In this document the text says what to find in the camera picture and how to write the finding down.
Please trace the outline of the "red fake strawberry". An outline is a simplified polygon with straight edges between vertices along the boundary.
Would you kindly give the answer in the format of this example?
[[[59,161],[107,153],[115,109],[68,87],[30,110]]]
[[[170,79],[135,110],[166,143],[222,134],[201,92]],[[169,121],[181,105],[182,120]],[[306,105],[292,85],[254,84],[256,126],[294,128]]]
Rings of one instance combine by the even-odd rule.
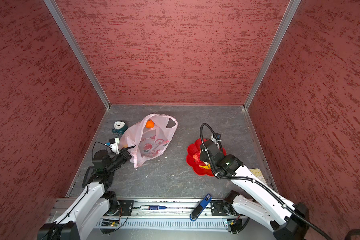
[[[202,162],[201,159],[200,159],[200,155],[201,155],[201,153],[193,154],[193,159],[197,164],[200,164]]]

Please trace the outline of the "orange fake tangerine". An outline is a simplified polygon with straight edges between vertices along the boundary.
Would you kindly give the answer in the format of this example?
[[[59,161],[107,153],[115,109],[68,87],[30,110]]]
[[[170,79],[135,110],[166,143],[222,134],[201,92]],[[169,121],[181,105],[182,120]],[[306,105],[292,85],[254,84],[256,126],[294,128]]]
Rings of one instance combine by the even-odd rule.
[[[152,128],[155,127],[155,123],[154,123],[152,120],[148,120],[148,121],[146,122],[145,127],[146,127],[147,129],[152,129]]]

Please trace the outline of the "cream yellow calculator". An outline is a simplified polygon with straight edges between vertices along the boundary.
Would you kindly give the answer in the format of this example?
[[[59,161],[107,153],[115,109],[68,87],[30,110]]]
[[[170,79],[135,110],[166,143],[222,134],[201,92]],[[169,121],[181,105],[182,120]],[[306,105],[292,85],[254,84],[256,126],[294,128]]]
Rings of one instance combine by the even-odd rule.
[[[262,173],[262,171],[259,168],[250,169],[250,172],[258,178],[263,184],[267,185],[267,181]]]

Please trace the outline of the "yellow fake banana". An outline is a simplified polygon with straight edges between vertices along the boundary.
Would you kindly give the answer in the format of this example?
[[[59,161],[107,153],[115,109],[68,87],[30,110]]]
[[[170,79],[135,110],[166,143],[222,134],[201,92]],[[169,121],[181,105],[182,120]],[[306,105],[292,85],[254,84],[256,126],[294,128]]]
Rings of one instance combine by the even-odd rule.
[[[200,168],[206,169],[206,170],[210,170],[211,166],[209,164],[207,165],[199,165]]]

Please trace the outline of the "aluminium front rail frame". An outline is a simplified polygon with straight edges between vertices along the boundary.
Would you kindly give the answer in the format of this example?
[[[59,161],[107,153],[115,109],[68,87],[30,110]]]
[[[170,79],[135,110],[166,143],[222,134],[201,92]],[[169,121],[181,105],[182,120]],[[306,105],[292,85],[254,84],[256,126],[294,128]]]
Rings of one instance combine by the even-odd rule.
[[[156,230],[204,230],[204,231],[228,231],[227,220],[243,221],[243,230],[251,219],[239,215],[234,211],[227,211],[228,216],[214,217],[211,213],[211,204],[204,209],[195,222],[190,220],[190,214],[202,199],[135,199],[132,214],[129,217],[122,216],[118,227],[101,227],[102,219],[119,220],[115,215],[103,216],[94,228],[115,231],[119,228],[126,229],[156,229]],[[166,206],[165,210],[141,210],[142,205]]]

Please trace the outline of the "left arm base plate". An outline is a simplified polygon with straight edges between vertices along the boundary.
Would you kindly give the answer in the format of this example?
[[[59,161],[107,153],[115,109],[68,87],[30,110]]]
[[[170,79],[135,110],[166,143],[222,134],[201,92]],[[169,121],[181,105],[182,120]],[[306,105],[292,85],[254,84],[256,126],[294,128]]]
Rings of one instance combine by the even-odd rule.
[[[117,216],[130,216],[134,207],[134,200],[118,200]]]

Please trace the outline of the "red flower-shaped bowl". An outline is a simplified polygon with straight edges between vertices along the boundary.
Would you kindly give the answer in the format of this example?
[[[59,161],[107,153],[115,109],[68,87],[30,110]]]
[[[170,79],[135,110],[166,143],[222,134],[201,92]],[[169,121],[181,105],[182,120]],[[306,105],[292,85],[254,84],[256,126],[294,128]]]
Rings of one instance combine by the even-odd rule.
[[[206,169],[203,169],[203,168],[200,168],[199,165],[207,165],[209,164],[208,162],[201,162],[200,164],[197,164],[194,159],[193,159],[193,154],[195,153],[201,153],[201,145],[202,145],[202,141],[201,139],[197,139],[193,144],[190,144],[188,146],[188,149],[187,149],[187,152],[188,152],[188,155],[187,155],[187,158],[186,158],[186,162],[187,164],[193,168],[193,171],[199,175],[199,176],[204,176],[204,175],[207,175],[207,176],[210,176],[210,177],[213,177],[213,173],[212,173],[212,170],[206,170]]]

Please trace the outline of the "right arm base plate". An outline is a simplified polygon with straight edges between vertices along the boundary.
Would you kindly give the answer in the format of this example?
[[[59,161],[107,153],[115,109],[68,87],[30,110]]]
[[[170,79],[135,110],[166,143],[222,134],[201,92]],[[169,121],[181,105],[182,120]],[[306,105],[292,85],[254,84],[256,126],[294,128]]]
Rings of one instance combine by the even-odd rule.
[[[224,208],[224,202],[222,200],[212,200],[210,204],[211,204],[212,216],[214,217],[228,216]]]

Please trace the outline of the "blue pen in rail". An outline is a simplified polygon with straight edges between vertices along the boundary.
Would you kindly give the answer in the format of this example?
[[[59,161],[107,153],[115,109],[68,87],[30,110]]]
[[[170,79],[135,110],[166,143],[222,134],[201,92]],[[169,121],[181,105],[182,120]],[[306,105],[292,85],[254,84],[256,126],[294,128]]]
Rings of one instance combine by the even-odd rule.
[[[140,207],[141,210],[153,211],[153,210],[165,210],[166,206],[159,206],[159,205],[142,205]]]

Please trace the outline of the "blue black marker tool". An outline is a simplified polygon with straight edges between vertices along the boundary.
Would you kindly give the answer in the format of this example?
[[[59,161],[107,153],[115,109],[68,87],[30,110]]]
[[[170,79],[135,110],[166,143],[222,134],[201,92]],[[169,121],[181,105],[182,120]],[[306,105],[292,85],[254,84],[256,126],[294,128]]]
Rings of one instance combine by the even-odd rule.
[[[194,210],[190,214],[190,220],[192,222],[195,222],[198,217],[201,215],[201,213],[204,211],[204,209],[208,206],[208,204],[212,200],[212,195],[207,194],[200,202],[199,204],[194,208]]]

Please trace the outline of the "left circuit board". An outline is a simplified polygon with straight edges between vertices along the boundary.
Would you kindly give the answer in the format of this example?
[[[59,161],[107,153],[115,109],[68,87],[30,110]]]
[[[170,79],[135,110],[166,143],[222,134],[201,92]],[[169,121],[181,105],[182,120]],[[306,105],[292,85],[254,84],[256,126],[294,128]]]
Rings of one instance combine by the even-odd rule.
[[[112,220],[112,219],[102,219],[101,227],[118,227],[120,220]]]

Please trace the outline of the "pink plastic bag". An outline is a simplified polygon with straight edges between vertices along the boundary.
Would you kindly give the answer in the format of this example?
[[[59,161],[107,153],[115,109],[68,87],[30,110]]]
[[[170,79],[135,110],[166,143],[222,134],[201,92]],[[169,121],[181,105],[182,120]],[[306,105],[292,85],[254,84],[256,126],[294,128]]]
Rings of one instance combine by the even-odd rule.
[[[155,123],[154,128],[145,127],[148,120]],[[172,116],[150,114],[124,132],[119,148],[135,146],[129,150],[132,155],[130,162],[135,168],[139,168],[148,160],[157,158],[165,152],[177,128],[178,122]]]

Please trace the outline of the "aluminium corner post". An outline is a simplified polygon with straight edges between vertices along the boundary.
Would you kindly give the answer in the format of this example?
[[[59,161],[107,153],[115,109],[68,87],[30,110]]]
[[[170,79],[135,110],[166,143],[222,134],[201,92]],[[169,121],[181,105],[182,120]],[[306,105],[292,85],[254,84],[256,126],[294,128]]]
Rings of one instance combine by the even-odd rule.
[[[68,42],[69,46],[71,47],[73,53],[75,54],[81,67],[83,68],[84,72],[86,73],[87,77],[89,78],[90,82],[92,83],[98,96],[102,100],[106,110],[108,111],[111,108],[112,104],[109,101],[108,97],[106,96],[103,88],[101,87],[101,84],[100,84],[98,78],[96,77],[88,60],[86,59],[83,51],[81,50],[77,40],[75,39],[71,29],[69,28],[66,20],[64,19],[63,14],[61,13],[56,1],[44,0],[44,3],[46,4],[49,12],[51,13],[52,17],[54,18],[55,22],[57,23],[63,36],[65,37],[66,41]]]
[[[288,27],[290,26],[290,23],[301,3],[301,0],[290,0],[289,4],[287,6],[287,9],[281,19],[281,22],[278,26],[278,29],[275,33],[275,36],[272,40],[272,43],[267,51],[266,57],[261,65],[261,68],[259,70],[259,73],[254,81],[254,84],[250,90],[250,93],[244,103],[244,110],[248,111],[250,108],[250,105],[268,71],[269,66],[271,65],[271,62],[288,30]]]

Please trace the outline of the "right circuit board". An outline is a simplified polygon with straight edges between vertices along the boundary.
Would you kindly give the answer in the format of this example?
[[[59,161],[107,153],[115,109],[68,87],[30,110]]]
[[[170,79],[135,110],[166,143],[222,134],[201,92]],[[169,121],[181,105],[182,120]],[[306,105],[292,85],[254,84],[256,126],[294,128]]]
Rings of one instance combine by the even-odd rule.
[[[243,221],[239,220],[227,220],[227,229],[228,232],[232,234],[237,234],[241,231],[243,227]]]

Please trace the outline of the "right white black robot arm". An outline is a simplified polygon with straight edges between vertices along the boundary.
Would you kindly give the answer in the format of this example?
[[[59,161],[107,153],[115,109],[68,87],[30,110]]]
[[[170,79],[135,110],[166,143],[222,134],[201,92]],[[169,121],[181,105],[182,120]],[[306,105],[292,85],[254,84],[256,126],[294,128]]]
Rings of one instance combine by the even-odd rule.
[[[296,205],[280,196],[237,157],[225,155],[212,140],[202,142],[200,149],[200,159],[210,164],[217,178],[231,181],[252,197],[249,200],[231,191],[224,199],[227,211],[249,217],[270,230],[277,240],[305,239],[309,226],[303,219],[309,211],[304,204]]]

